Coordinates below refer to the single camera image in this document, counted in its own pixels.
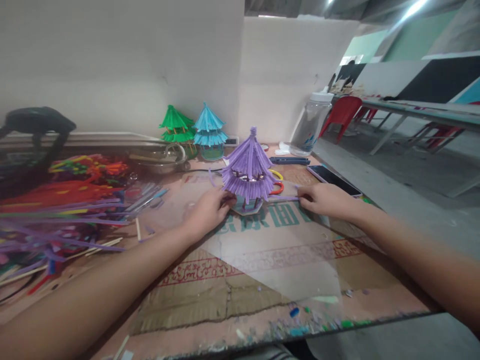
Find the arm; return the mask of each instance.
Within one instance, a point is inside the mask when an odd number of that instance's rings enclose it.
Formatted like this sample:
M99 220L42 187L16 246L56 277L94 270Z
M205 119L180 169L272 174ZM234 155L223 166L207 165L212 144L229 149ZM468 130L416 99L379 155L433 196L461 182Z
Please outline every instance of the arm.
M186 222L116 255L39 300L0 329L5 359L72 359L93 344L140 293L224 219L235 200L213 188Z
M480 262L410 229L331 184L298 189L300 204L344 219L367 234L449 313L480 331Z

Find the hand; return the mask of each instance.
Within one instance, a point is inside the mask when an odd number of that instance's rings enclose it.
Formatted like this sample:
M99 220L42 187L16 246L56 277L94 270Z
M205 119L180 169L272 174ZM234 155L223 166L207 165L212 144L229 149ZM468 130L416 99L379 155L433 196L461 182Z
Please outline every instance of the hand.
M365 203L336 185L319 183L298 188L300 205L311 212L352 221Z
M236 203L237 197L231 192L223 191L221 186L213 187L198 199L184 226L200 240L225 219Z

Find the smartphone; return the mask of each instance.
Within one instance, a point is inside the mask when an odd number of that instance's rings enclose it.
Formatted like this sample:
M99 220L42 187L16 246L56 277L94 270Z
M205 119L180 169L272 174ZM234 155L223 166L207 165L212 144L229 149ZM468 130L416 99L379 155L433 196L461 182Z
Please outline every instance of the smartphone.
M340 189L342 189L344 192L347 194L353 196L353 197L359 197L362 196L362 193L360 190L358 190L356 187L350 185L348 182L343 180L341 177L338 175L335 175L333 172L328 170L326 167L321 166L321 165L312 165L312 166L307 166L306 169L313 174L318 180L320 180L322 183L329 183L338 186Z

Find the person's left hand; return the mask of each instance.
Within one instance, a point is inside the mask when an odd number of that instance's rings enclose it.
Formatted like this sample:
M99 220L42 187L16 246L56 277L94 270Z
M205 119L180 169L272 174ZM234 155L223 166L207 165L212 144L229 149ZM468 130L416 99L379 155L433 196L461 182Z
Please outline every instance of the person's left hand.
M229 210L237 203L237 197L221 186L206 191L196 202L184 226L200 240L222 222Z

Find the red plastic chair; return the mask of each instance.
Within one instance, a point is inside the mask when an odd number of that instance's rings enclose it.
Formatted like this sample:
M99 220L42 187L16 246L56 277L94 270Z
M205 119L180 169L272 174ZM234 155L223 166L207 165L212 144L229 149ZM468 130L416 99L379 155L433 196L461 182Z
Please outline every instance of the red plastic chair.
M470 102L469 104L480 105L480 101ZM439 146L441 143L447 140L444 138L456 137L459 134L459 132L462 130L461 127L443 125L443 124L434 124L433 122L430 122L424 127L422 127L420 131L414 135L414 137L417 137L418 135L420 135L427 127L431 127L432 130L433 129L436 130L436 133L433 135L434 137L442 137L440 139L431 138L427 140L426 143L428 144L428 147L427 147L428 149L434 149L437 146Z
M367 111L370 112L368 113L368 115L366 116L366 120L367 122L370 124L372 122L372 119L374 118L375 114L377 113L377 109L370 109L366 106L362 106L360 108L360 110L358 110L358 112L356 113L355 117L353 118L353 121L356 123L356 122L359 122L363 119L363 117L365 116L365 114L367 113Z
M318 137L321 138L323 136L330 124L341 124L340 132L336 138L336 143L338 144L361 106L362 99L359 97L344 96L338 99Z

